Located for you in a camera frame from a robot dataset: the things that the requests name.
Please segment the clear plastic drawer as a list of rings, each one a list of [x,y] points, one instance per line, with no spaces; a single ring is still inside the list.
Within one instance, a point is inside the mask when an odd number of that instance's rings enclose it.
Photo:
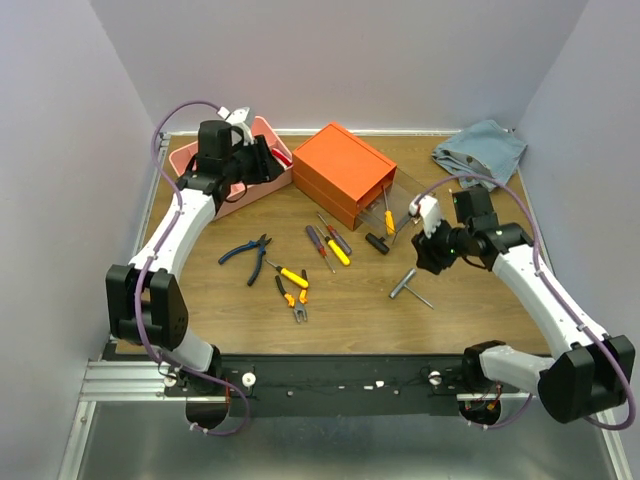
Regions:
[[[387,190],[390,209],[392,210],[396,234],[389,236],[385,227],[385,207],[382,187]],[[425,190],[425,186],[409,176],[403,170],[397,169],[391,181],[385,181],[368,205],[358,214],[361,230],[373,233],[377,237],[384,237],[386,245],[392,249],[409,241],[418,230],[418,223],[409,215],[408,208],[412,200]]]

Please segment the red purple screwdriver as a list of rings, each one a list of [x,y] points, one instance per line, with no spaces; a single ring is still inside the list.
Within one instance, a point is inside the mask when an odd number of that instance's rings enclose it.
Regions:
[[[322,221],[322,223],[327,227],[330,236],[336,242],[336,244],[343,250],[343,252],[347,256],[350,256],[352,254],[352,248],[349,246],[346,240],[339,234],[339,232],[336,230],[336,228],[332,224],[330,224],[325,220],[325,218],[320,213],[317,213],[317,216]]]

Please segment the blue denim cloth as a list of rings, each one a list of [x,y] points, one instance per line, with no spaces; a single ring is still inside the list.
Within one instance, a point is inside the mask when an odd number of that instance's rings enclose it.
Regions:
[[[480,121],[439,144],[432,160],[451,175],[459,177],[462,188],[496,186],[475,175],[490,177],[506,185],[516,172],[527,144],[493,120]]]

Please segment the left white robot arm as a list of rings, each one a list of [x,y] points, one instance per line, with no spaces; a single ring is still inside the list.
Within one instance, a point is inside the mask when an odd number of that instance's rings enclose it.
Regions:
[[[270,183],[283,172],[264,136],[225,120],[202,122],[196,153],[183,174],[169,182],[172,201],[156,231],[127,264],[114,264],[106,273],[112,335],[143,346],[158,363],[179,368],[201,395],[224,382],[221,354],[190,329],[179,277],[233,186]]]

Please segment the black rubber mallet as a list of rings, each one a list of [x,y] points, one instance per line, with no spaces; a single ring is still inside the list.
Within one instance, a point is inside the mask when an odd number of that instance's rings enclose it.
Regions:
[[[382,255],[387,255],[390,251],[390,248],[385,243],[384,237],[377,237],[373,233],[367,233],[365,235],[365,240],[369,245],[371,245],[376,251],[378,251]]]

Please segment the metal T-handle wrench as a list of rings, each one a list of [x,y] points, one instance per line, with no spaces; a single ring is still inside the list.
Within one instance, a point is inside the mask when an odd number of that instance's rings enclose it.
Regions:
[[[411,268],[410,270],[408,270],[407,273],[401,278],[401,280],[391,290],[391,292],[389,293],[389,298],[396,299],[402,291],[406,290],[409,293],[411,293],[414,297],[416,297],[418,300],[420,300],[422,303],[424,303],[429,308],[434,310],[435,307],[432,305],[432,303],[429,302],[422,295],[420,295],[418,292],[416,292],[410,286],[410,281],[415,277],[416,273],[417,273],[417,270],[415,268]]]

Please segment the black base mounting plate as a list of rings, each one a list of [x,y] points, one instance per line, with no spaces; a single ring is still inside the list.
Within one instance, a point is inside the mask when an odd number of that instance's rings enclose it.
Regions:
[[[184,373],[164,392],[252,417],[497,415],[517,395],[508,385],[469,386],[454,354],[224,354],[221,367],[243,396]]]

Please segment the purple handled screwdriver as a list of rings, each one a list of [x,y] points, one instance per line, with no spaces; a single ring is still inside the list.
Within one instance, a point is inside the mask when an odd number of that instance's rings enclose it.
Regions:
[[[312,241],[312,243],[314,244],[314,247],[316,248],[316,250],[318,251],[318,253],[321,255],[321,257],[323,258],[323,260],[325,261],[326,265],[328,266],[329,270],[335,274],[336,271],[333,268],[333,266],[331,265],[328,255],[326,253],[326,250],[324,248],[324,245],[322,244],[322,241],[320,240],[320,237],[318,236],[318,234],[316,233],[315,229],[313,226],[311,225],[306,225],[305,226],[305,231],[308,235],[308,237],[310,238],[310,240]]]

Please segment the red white striped cloth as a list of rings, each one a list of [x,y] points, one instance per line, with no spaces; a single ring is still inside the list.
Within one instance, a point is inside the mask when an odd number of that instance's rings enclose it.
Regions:
[[[285,169],[288,169],[293,165],[292,159],[281,150],[272,148],[271,153],[283,165]]]

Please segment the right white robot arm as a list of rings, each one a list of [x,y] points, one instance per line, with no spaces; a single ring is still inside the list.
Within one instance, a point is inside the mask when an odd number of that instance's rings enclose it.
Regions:
[[[502,341],[474,345],[463,354],[462,384],[474,392],[508,384],[537,396],[562,424],[591,421],[594,414],[625,404],[628,416],[617,427],[629,427],[636,417],[631,341],[610,335],[579,307],[543,262],[533,229],[500,222],[486,189],[462,190],[452,199],[456,226],[444,219],[431,195],[420,194],[410,203],[410,216],[421,223],[412,239],[417,267],[438,275],[458,259],[477,258],[515,294],[550,351],[539,357]]]

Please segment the orange black handled pliers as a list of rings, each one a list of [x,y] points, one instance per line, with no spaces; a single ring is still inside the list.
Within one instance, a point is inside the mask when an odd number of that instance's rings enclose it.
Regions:
[[[293,309],[296,322],[307,322],[308,314],[305,307],[305,304],[308,302],[307,289],[301,289],[299,295],[295,297],[285,289],[280,275],[275,276],[275,281],[279,293],[287,301],[287,305]]]

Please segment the orange screwdriver long shaft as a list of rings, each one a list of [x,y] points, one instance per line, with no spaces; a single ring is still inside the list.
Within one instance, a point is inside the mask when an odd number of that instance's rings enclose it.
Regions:
[[[385,207],[384,215],[385,215],[386,232],[389,236],[392,236],[396,234],[396,228],[395,228],[393,213],[392,213],[392,210],[390,209],[390,204],[388,201],[387,190],[385,187],[382,187],[382,194],[383,194],[384,207]]]

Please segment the orange two-drawer box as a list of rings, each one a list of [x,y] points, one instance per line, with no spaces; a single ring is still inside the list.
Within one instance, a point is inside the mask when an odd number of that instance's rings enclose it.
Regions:
[[[395,162],[336,122],[293,151],[295,186],[351,231],[396,170]]]

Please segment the yellow screwdriver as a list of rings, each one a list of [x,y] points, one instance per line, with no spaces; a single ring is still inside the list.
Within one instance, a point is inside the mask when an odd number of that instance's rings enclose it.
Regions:
[[[316,227],[316,230],[320,234],[320,236],[324,238],[325,242],[337,257],[337,259],[340,261],[340,263],[344,266],[350,266],[351,260],[349,256],[338,245],[338,243],[331,236],[325,234],[319,226]]]
[[[298,287],[302,289],[307,289],[309,287],[309,282],[305,278],[303,278],[301,275],[298,275],[283,266],[277,265],[276,263],[271,262],[270,260],[266,260],[266,262],[270,266],[272,266],[280,275],[284,276],[285,278],[293,282]]]

